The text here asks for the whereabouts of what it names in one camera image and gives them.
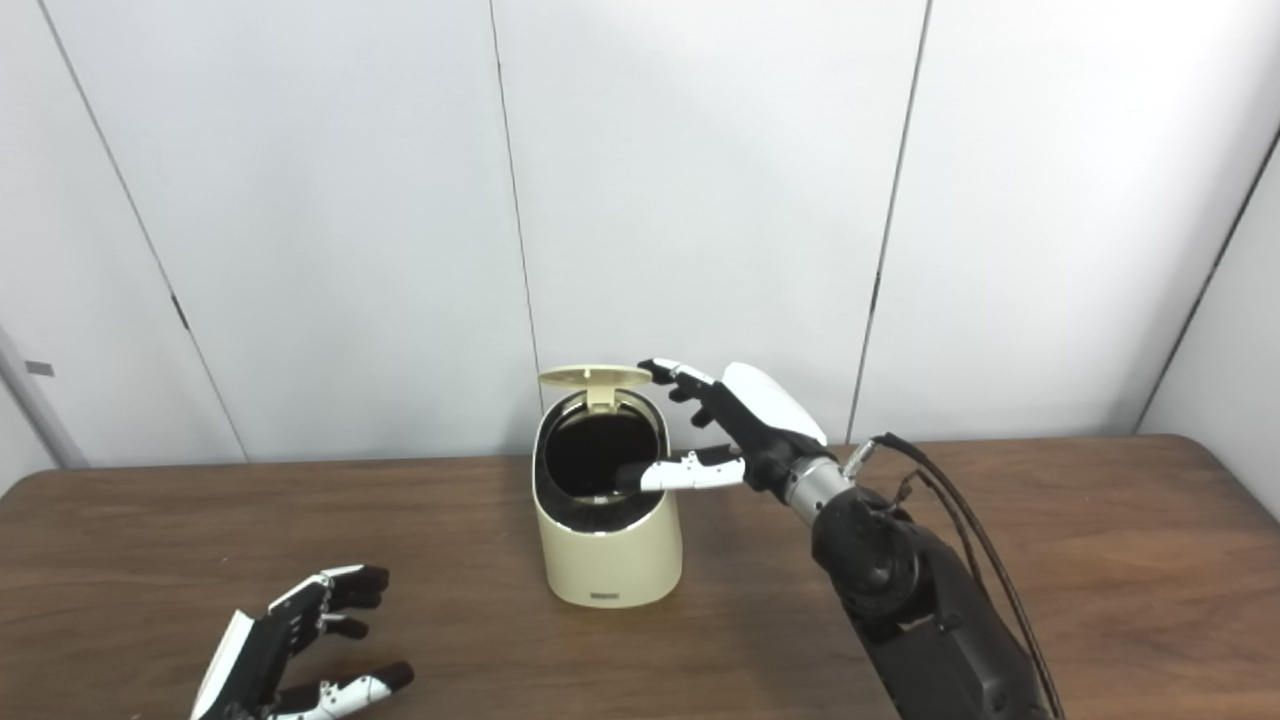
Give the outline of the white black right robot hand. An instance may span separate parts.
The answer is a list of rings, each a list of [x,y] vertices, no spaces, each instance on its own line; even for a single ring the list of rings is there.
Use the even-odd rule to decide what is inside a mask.
[[[652,462],[632,462],[613,475],[613,487],[627,493],[660,493],[745,484],[756,492],[785,497],[795,466],[813,459],[833,459],[826,433],[785,388],[764,372],[731,363],[719,379],[663,357],[639,363],[669,397],[695,401],[691,423],[717,424],[727,445],[695,448]]]

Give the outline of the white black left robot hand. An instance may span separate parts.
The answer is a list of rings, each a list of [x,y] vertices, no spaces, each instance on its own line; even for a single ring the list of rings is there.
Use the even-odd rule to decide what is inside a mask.
[[[191,717],[346,719],[402,692],[415,680],[406,661],[282,687],[289,661],[315,641],[365,638],[369,626],[347,610],[378,607],[389,584],[385,568],[344,565],[307,577],[259,618],[236,610],[198,685]]]

